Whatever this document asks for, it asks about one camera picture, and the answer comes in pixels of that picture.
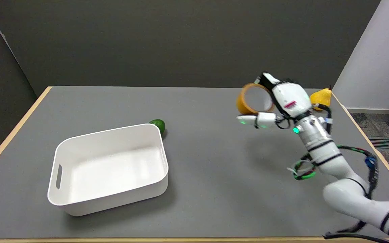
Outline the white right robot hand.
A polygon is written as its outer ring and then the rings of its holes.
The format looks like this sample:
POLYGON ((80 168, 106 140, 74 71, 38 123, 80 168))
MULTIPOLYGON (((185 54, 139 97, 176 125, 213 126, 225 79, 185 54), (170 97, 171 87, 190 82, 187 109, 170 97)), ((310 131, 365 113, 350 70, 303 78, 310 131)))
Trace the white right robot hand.
POLYGON ((236 107, 239 123, 266 129, 278 126, 284 120, 295 123, 304 117, 311 116, 312 104, 304 88, 297 82, 280 80, 264 71, 254 82, 244 85, 237 100, 236 107))

